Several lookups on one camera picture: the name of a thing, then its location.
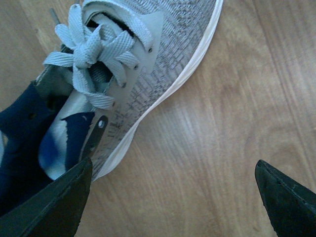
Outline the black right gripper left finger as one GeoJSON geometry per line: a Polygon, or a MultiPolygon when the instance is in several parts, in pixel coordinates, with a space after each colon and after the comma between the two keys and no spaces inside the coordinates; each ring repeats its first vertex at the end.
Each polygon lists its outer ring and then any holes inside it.
{"type": "Polygon", "coordinates": [[[73,237],[89,196],[92,161],[82,160],[0,218],[2,237],[73,237]]]}

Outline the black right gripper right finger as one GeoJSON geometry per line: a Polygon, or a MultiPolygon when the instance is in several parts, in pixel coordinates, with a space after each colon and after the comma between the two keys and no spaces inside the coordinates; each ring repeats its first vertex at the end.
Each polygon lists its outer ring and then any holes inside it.
{"type": "Polygon", "coordinates": [[[316,235],[316,194],[263,160],[255,179],[271,225],[279,237],[316,235]]]}

